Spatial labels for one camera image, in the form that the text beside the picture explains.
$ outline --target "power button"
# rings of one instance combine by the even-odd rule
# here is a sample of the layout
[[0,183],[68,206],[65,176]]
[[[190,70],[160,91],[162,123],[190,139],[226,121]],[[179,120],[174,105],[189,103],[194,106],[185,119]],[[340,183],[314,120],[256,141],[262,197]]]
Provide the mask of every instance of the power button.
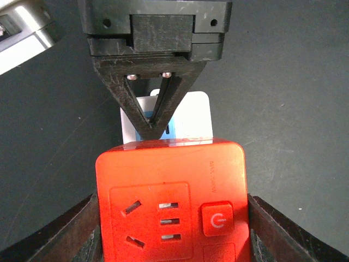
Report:
[[233,207],[229,202],[203,204],[201,211],[205,236],[228,235],[234,231]]

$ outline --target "gray background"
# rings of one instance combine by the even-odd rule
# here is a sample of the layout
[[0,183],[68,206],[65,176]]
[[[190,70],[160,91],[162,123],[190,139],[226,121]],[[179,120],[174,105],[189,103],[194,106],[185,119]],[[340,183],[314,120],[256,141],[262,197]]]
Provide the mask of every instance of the gray background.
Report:
[[[0,76],[0,249],[91,194],[95,159],[122,143],[76,1],[47,3],[65,38]],[[349,255],[348,1],[235,1],[224,58],[192,90],[245,148],[249,192]]]

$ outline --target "electrical socket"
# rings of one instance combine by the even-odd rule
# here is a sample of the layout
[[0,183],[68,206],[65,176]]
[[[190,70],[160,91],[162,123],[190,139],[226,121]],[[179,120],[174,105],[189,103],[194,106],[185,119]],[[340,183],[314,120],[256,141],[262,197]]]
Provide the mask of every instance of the electrical socket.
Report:
[[221,139],[134,141],[96,162],[106,262],[249,262],[242,148]]
[[110,206],[118,261],[165,261],[192,256],[186,183],[114,188],[110,190]]

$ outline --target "metal part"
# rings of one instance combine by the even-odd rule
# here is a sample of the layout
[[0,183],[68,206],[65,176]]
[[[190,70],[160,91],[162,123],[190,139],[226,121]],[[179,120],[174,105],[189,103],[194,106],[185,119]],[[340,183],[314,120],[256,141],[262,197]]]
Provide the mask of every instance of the metal part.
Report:
[[305,231],[261,198],[249,195],[248,200],[255,261],[349,261],[349,257]]
[[5,32],[5,28],[2,25],[0,25],[0,37],[2,37],[5,34]]
[[137,75],[128,75],[126,78],[128,80],[134,81],[134,80],[137,80],[138,76]]
[[52,47],[61,37],[42,0],[22,0],[0,10],[0,75]]
[[163,78],[170,78],[172,76],[172,73],[170,72],[166,72],[166,73],[162,73],[161,75]]

